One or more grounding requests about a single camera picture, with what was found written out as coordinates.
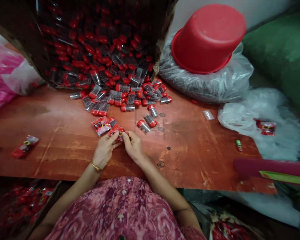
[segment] small green item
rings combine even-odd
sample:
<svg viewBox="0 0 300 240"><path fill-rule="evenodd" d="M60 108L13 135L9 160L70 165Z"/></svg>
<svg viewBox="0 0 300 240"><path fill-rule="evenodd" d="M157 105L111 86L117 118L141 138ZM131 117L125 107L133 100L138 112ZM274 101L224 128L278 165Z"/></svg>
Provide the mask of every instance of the small green item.
<svg viewBox="0 0 300 240"><path fill-rule="evenodd" d="M259 171L259 173L261 174L262 177L268 178L271 180L300 184L299 176L271 172L271 171Z"/></svg>

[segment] white plastic bag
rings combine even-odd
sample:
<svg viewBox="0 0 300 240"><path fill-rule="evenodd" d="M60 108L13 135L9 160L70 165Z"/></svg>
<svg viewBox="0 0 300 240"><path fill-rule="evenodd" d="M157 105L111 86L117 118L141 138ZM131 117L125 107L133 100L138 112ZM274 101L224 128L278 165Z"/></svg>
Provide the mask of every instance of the white plastic bag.
<svg viewBox="0 0 300 240"><path fill-rule="evenodd" d="M264 159L297 161L300 123L285 107L286 102L286 97L275 88L257 88L249 91L244 101L220 108L218 120L222 126L252 137ZM254 118L275 122L275 136L261 135Z"/></svg>
<svg viewBox="0 0 300 240"><path fill-rule="evenodd" d="M159 75L174 89L190 98L208 103L239 102L246 98L253 66L244 57L243 44L234 51L229 63L210 74L193 74L180 68L171 55L173 35L166 41L160 57Z"/></svg>
<svg viewBox="0 0 300 240"><path fill-rule="evenodd" d="M41 80L37 71L29 65L26 59L11 74L2 74L1 77L5 84L19 95L29 94L31 83Z"/></svg>

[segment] wall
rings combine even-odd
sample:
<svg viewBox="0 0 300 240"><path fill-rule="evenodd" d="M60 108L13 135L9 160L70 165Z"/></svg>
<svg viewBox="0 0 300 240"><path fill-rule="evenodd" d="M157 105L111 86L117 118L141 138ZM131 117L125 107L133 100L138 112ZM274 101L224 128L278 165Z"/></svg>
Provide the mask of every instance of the wall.
<svg viewBox="0 0 300 240"><path fill-rule="evenodd" d="M177 32L197 9L212 3L227 4L239 10L250 29L283 13L289 7L300 4L300 0L179 0L169 33Z"/></svg>

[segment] pink cloth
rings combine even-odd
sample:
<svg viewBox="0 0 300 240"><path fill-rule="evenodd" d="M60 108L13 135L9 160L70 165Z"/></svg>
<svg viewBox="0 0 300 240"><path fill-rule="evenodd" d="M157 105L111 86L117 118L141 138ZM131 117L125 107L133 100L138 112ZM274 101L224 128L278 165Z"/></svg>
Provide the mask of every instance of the pink cloth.
<svg viewBox="0 0 300 240"><path fill-rule="evenodd" d="M59 218L46 239L205 240L192 226L178 227L168 203L136 177L100 182Z"/></svg>

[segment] wooden table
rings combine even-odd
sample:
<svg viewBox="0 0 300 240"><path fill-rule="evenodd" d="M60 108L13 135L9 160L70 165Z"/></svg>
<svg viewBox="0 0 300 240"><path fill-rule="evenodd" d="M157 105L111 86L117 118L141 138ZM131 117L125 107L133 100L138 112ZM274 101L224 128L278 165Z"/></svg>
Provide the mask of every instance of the wooden table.
<svg viewBox="0 0 300 240"><path fill-rule="evenodd" d="M91 161L99 137L90 125L96 117L85 111L80 99L71 100L70 92L42 87L0 109L0 176L78 179ZM272 181L239 180L234 158L261 156L251 138L219 124L217 105L196 105L171 88L167 92L173 102L156 105L164 117L156 119L158 126L148 135L136 127L148 113L145 107L123 113L111 106L108 117L115 117L126 130L142 137L146 154L154 164L164 162L160 170L175 187L276 193ZM207 109L214 120L205 119L202 111ZM27 135L40 138L40 142L25 158L14 159L11 153ZM236 150L236 139L243 152ZM114 151L102 179L118 176L145 177L124 146Z"/></svg>

